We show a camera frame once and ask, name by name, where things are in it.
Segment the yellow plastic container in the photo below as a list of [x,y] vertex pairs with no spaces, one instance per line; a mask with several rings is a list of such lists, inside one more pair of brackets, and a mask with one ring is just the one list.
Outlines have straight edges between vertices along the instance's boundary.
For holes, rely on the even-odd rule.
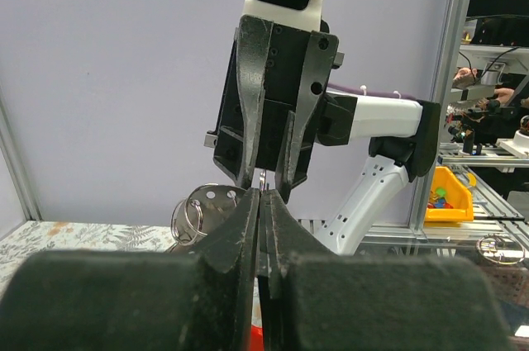
[[436,167],[431,191],[442,187],[446,190],[446,202],[454,209],[428,208],[426,221],[473,221],[472,194],[447,167]]

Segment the purple cable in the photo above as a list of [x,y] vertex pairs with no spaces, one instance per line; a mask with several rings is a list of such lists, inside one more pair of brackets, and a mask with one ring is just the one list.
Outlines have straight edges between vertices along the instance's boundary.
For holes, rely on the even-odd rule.
[[[347,93],[354,93],[355,95],[364,95],[364,91],[362,89],[354,89],[349,87],[342,87],[341,85],[337,84],[327,84],[327,88],[335,89],[336,91],[341,92],[347,92]],[[401,93],[400,96],[397,95],[394,92],[371,92],[369,89],[366,91],[366,95],[368,97],[391,97],[393,99],[407,99],[408,101],[416,101],[417,99],[413,97],[412,95],[407,95],[406,93]]]

